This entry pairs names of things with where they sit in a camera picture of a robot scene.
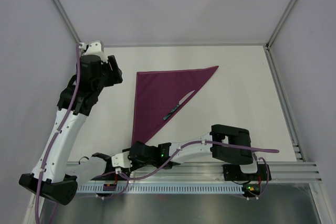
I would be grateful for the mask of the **knife with teal handle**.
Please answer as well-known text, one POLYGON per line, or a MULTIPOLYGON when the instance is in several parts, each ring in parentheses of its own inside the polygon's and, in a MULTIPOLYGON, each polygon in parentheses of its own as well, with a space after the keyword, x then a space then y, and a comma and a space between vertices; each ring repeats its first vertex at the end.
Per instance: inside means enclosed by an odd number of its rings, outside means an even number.
POLYGON ((178 104, 163 118, 166 121, 195 91, 191 91, 180 99, 178 104))

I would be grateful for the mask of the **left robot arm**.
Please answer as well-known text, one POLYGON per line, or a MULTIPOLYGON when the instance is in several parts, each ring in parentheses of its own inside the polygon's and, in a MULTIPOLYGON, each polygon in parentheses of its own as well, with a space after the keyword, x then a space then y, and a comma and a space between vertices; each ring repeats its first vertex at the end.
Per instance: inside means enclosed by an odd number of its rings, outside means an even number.
POLYGON ((97 55, 80 57, 77 73, 60 94, 56 120, 46 148, 30 173, 22 174, 19 184, 30 192, 67 205, 79 186, 91 179, 114 176, 111 156, 94 153, 87 161, 67 168, 73 144, 98 102, 102 89, 122 83, 122 71, 114 56, 104 62, 97 55))

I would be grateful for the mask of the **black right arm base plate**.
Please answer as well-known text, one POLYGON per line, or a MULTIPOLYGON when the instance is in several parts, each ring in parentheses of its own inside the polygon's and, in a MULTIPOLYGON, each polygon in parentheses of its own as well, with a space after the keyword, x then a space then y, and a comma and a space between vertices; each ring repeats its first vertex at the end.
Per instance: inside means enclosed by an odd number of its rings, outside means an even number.
POLYGON ((240 170, 239 165, 225 164, 222 166, 225 181, 231 182, 247 182, 247 181, 269 181, 272 180, 270 172, 267 172, 268 165, 257 165, 257 171, 252 174, 245 174, 240 170))

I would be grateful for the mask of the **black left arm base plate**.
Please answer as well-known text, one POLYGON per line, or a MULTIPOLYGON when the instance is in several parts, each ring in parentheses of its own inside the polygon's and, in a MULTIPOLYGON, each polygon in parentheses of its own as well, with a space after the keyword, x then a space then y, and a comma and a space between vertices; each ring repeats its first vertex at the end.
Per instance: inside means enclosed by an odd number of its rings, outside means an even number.
POLYGON ((105 180, 125 180, 126 177, 130 177, 130 174, 132 172, 131 168, 121 168, 121 167, 112 167, 108 166, 106 170, 104 171, 105 180))

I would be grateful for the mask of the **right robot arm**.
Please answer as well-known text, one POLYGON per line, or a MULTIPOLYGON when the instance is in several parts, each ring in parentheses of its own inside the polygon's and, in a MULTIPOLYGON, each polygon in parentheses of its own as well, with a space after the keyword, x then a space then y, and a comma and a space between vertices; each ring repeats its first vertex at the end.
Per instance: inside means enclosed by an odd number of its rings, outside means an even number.
POLYGON ((207 155, 240 166, 241 176, 252 179, 259 172, 257 164, 254 163, 255 152, 279 153, 279 150, 251 147, 250 132, 247 129, 215 124, 211 126, 209 133, 186 142, 163 143, 158 146, 135 142, 128 155, 128 159, 132 162, 131 170, 135 171, 148 165, 156 167, 156 170, 129 180, 143 180, 162 169, 171 169, 191 159, 207 155))

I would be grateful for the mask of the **purple cloth napkin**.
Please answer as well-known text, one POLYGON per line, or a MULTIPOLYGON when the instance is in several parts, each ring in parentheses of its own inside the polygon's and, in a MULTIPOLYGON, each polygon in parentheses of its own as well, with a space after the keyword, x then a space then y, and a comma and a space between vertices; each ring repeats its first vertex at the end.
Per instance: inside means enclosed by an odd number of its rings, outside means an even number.
POLYGON ((209 81, 218 66, 203 69, 147 71, 136 75, 132 142, 147 143, 209 81), (166 121, 181 98, 195 91, 166 121))

